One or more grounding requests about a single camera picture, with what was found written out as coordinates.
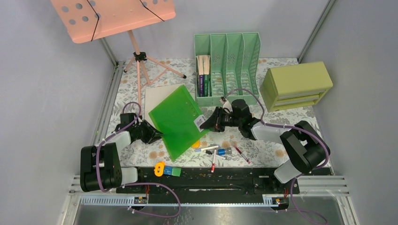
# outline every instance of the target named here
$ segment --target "blue block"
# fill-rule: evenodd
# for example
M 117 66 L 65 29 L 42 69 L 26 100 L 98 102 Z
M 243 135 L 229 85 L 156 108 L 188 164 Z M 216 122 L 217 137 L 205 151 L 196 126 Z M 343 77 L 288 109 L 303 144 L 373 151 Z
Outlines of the blue block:
M 164 166 L 164 170 L 163 170 L 163 174 L 171 175 L 172 171 L 173 171 L 173 167 L 172 166 L 165 165 Z

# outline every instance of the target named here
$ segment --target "lime green drawer box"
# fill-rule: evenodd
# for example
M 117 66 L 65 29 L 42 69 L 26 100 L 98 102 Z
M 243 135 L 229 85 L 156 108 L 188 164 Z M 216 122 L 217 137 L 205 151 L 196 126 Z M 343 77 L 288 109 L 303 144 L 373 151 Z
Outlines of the lime green drawer box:
M 323 62 L 270 68 L 260 86 L 268 112 L 317 104 L 333 86 Z

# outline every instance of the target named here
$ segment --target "black cable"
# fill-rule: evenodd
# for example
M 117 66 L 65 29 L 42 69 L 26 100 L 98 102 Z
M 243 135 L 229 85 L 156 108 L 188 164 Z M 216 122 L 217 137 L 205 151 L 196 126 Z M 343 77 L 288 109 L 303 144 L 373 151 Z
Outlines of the black cable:
M 94 32 L 92 33 L 92 37 L 91 37 L 91 41 L 93 41 L 95 31 L 97 30 L 98 22 L 100 21 L 100 15 L 98 15 L 98 13 L 95 11 L 94 7 L 90 4 L 90 2 L 88 0 L 86 0 L 86 1 L 91 6 L 92 10 L 95 12 L 95 15 L 97 16 L 97 24 L 95 24 Z
M 139 1 L 141 2 L 142 6 L 143 6 L 144 8 L 148 9 L 148 8 L 144 5 L 144 3 L 143 3 L 141 0 L 139 0 Z M 162 18 L 160 18 L 158 15 L 156 15 L 156 14 L 155 14 L 154 12 L 152 12 L 150 9 L 148 9 L 148 11 L 151 12 L 152 14 L 154 14 L 155 16 L 157 16 L 159 19 L 161 19 L 161 20 L 164 22 L 164 20 L 163 20 Z

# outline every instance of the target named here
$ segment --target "floral tablecloth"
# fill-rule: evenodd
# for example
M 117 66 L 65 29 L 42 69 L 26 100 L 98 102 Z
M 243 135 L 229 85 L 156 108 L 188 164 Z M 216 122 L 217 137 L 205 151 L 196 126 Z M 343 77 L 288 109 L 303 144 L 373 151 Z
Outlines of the floral tablecloth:
M 173 69 L 180 71 L 187 76 L 187 79 L 182 79 L 180 76 L 172 72 L 166 72 L 149 88 L 184 84 L 189 92 L 195 91 L 195 61 L 194 59 L 166 59 L 162 61 Z M 267 69 L 272 67 L 280 67 L 286 65 L 297 64 L 295 58 L 278 58 L 278 59 L 259 59 L 257 68 L 257 85 L 261 84 Z M 152 62 L 145 63 L 149 76 L 154 79 L 164 69 Z M 142 76 L 141 81 L 144 84 L 145 79 Z M 145 88 L 142 90 L 142 110 L 145 110 Z M 111 120 L 107 130 L 107 135 L 115 129 L 119 123 L 119 114 L 121 113 L 124 105 L 130 101 L 137 101 L 137 69 L 132 66 L 123 73 L 120 82 L 119 90 L 117 92 L 115 105 L 113 107 Z M 261 108 L 259 105 L 251 105 L 250 111 L 257 118 L 261 116 Z M 214 107 L 202 107 L 204 116 L 208 118 Z M 319 126 L 315 118 L 314 110 L 312 107 L 302 107 L 284 111 L 277 111 L 267 113 L 264 116 L 264 121 L 280 124 L 295 124 L 300 120 L 308 121 L 315 130 L 319 133 Z M 274 167 L 280 166 L 288 156 L 284 147 L 280 144 L 267 142 L 267 141 L 252 141 L 242 137 L 236 127 L 227 127 L 223 133 L 209 132 L 206 136 L 201 138 L 200 144 L 203 147 L 212 144 L 218 144 L 224 148 L 230 146 L 230 141 L 233 141 L 242 150 L 242 152 L 250 159 L 251 164 L 248 164 L 235 149 L 232 149 L 233 154 L 227 155 L 227 159 L 217 158 L 216 166 L 225 167 L 241 167 L 241 166 L 256 166 L 256 167 Z M 176 161 L 170 160 L 169 154 L 163 144 L 163 141 L 157 141 L 153 144 L 143 144 L 141 141 L 135 141 L 130 146 L 122 150 L 120 162 L 122 166 L 155 166 L 157 162 L 165 161 L 166 165 L 171 166 L 194 166 L 194 167 L 210 167 L 213 157 L 203 152 L 194 152 L 188 149 Z

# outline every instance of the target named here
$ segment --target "purple book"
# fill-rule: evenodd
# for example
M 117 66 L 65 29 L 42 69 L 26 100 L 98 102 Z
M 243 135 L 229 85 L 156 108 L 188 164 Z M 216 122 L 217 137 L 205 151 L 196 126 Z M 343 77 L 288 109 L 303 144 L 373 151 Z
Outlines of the purple book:
M 203 90 L 205 87 L 205 76 L 204 75 L 199 75 L 199 96 L 203 97 Z

